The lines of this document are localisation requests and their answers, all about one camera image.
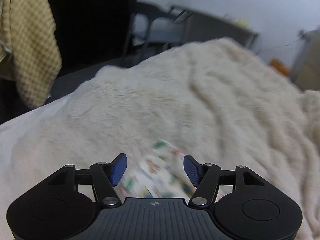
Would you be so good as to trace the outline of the yellow checkered towel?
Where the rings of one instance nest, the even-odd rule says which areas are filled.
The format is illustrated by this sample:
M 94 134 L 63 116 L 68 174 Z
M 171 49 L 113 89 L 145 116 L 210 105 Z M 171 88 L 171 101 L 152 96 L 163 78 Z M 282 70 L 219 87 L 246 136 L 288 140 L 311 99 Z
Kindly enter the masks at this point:
M 48 0 L 1 0 L 1 77 L 29 108 L 41 107 L 61 69 Z

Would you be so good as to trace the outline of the orange box on floor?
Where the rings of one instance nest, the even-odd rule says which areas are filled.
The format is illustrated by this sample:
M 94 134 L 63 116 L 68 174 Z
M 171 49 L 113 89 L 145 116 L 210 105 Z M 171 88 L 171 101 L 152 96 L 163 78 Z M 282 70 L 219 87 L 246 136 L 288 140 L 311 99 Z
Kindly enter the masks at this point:
M 269 62 L 269 66 L 275 68 L 278 72 L 287 77 L 289 77 L 291 74 L 291 70 L 289 69 L 289 67 L 283 64 L 279 59 L 271 59 L 271 61 Z

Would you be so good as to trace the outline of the cream fluffy blanket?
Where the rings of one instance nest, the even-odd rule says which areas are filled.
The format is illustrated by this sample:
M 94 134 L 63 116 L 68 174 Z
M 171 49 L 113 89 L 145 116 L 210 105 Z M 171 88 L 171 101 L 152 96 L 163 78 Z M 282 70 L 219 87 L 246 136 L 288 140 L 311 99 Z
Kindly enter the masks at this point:
M 319 239 L 319 92 L 301 92 L 228 38 L 189 43 L 129 69 L 106 66 L 73 93 L 1 125 L 1 239 L 8 206 L 66 164 L 124 152 L 132 166 L 165 140 L 199 162 L 245 165 L 303 211 Z

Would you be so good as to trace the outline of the cartoon print cream garment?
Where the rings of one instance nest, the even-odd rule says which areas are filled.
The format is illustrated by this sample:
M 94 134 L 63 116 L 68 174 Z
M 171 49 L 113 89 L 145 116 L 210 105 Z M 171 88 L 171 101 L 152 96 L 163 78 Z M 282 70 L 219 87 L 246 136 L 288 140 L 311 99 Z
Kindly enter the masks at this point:
M 172 144 L 156 141 L 146 155 L 127 167 L 117 193 L 122 199 L 182 197 L 188 201 L 196 188 L 183 170 L 183 158 Z

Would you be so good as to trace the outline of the dark plastic chair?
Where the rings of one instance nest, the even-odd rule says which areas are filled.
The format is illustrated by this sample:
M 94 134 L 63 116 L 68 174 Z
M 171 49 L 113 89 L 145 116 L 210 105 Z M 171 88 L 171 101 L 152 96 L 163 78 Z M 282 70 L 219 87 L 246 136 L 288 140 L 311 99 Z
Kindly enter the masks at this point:
M 143 41 L 142 48 L 139 54 L 139 62 L 145 59 L 147 48 L 150 44 L 162 45 L 166 47 L 180 46 L 184 39 L 184 30 L 177 31 L 171 28 L 168 29 L 154 29 L 153 24 L 156 20 L 164 19 L 172 24 L 185 25 L 187 19 L 191 16 L 191 13 L 187 9 L 181 9 L 179 14 L 173 13 L 173 10 L 178 6 L 172 5 L 169 11 L 162 10 L 155 4 L 147 2 L 136 2 L 133 6 L 133 11 L 130 17 L 130 27 L 127 33 L 124 53 L 127 52 L 129 47 L 129 41 L 137 38 Z M 133 29 L 133 23 L 137 15 L 142 15 L 146 18 L 146 30 L 135 31 Z

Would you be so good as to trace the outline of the grey folding table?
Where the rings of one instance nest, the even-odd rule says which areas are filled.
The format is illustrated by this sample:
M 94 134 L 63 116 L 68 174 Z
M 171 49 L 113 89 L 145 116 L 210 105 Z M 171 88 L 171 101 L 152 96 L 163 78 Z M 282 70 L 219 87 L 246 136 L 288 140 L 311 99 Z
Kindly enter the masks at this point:
M 259 33 L 241 27 L 224 18 L 181 5 L 170 5 L 170 11 L 179 10 L 184 16 L 185 28 L 182 43 L 205 42 L 217 38 L 232 38 L 243 47 L 252 49 Z

